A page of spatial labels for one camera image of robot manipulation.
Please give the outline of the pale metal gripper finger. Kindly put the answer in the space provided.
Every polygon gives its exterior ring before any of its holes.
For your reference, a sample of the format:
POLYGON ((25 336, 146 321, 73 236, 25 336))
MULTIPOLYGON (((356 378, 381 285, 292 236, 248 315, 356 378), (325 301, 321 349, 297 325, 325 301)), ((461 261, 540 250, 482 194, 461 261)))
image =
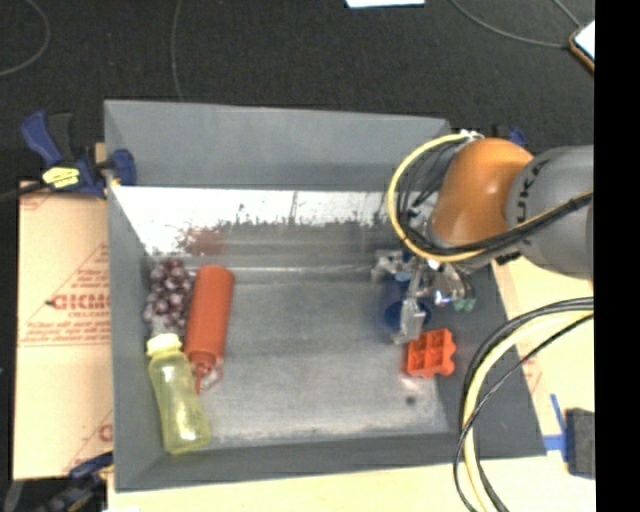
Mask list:
POLYGON ((392 342, 397 345, 417 340, 431 315, 423 302, 415 297, 406 297, 395 303, 392 312, 392 318, 397 324, 392 342))
POLYGON ((387 277, 398 282, 409 280, 409 270, 402 250, 379 250, 374 253, 371 280, 379 283, 387 277))

